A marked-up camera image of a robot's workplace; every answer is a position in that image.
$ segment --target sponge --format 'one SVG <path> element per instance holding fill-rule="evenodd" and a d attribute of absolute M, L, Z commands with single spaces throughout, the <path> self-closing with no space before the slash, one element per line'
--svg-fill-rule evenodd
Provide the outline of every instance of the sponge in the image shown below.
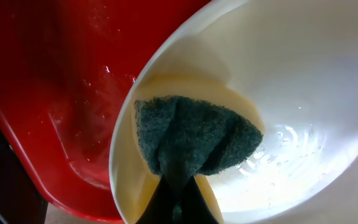
<path fill-rule="evenodd" d="M 168 95 L 135 100 L 134 107 L 140 151 L 177 194 L 193 175 L 244 162 L 263 138 L 244 117 L 204 100 Z"/>

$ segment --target red bowl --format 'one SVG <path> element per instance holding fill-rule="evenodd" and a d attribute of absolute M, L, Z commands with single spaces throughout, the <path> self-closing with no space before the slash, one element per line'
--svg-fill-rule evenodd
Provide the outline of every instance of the red bowl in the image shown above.
<path fill-rule="evenodd" d="M 0 128 L 55 206 L 121 218 L 108 153 L 124 98 L 162 42 L 209 0 L 0 0 Z"/>

